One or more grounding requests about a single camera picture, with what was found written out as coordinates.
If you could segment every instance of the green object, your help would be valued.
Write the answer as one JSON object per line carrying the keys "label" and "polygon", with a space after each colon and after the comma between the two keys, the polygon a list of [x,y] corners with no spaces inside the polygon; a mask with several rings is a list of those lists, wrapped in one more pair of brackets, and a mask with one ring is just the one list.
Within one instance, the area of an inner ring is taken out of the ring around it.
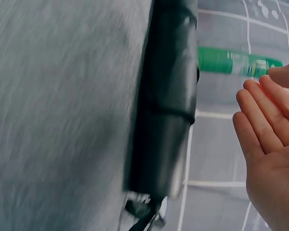
{"label": "green object", "polygon": [[248,77],[260,77],[271,67],[283,66],[275,59],[212,47],[198,47],[198,61],[200,71]]}

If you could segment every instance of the finger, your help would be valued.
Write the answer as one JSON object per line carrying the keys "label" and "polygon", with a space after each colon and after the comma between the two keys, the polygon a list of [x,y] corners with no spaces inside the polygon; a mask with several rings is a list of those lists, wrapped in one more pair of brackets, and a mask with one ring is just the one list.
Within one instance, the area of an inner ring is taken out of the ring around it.
{"label": "finger", "polygon": [[265,154],[261,148],[258,138],[247,117],[242,112],[237,112],[233,116],[236,135],[239,139],[246,164],[252,165]]}
{"label": "finger", "polygon": [[268,154],[283,148],[284,145],[264,117],[252,95],[243,89],[237,93],[236,99],[241,111],[246,115],[255,131],[264,152]]}
{"label": "finger", "polygon": [[253,80],[247,80],[244,88],[250,92],[264,117],[273,128],[275,134],[284,146],[289,145],[289,120],[284,116],[276,104],[263,91],[262,87]]}
{"label": "finger", "polygon": [[289,65],[269,69],[269,76],[282,87],[289,88]]}
{"label": "finger", "polygon": [[273,82],[269,76],[262,76],[259,83],[289,120],[289,91]]}

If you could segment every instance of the black handle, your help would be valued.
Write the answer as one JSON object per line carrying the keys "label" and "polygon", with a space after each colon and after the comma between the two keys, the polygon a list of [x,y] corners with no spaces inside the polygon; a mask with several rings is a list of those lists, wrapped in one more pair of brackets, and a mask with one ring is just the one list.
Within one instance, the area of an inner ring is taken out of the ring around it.
{"label": "black handle", "polygon": [[195,120],[197,0],[156,0],[138,96],[130,189],[178,197]]}

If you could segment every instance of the grid pattern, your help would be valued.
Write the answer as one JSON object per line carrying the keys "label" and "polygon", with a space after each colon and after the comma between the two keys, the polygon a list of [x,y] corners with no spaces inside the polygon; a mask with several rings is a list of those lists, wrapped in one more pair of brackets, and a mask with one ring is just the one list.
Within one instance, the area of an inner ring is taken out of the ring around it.
{"label": "grid pattern", "polygon": [[[198,6],[200,46],[244,51],[289,63],[286,1],[198,0]],[[248,200],[245,161],[232,125],[232,115],[239,110],[235,94],[245,80],[202,73],[184,189],[178,201],[168,203],[167,231],[270,230]]]}

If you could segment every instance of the gray fabric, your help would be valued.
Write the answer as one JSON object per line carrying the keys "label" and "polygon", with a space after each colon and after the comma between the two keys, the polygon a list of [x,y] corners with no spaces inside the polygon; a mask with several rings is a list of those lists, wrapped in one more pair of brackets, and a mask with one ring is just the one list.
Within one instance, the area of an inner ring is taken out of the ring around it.
{"label": "gray fabric", "polygon": [[0,0],[0,231],[114,231],[151,1]]}

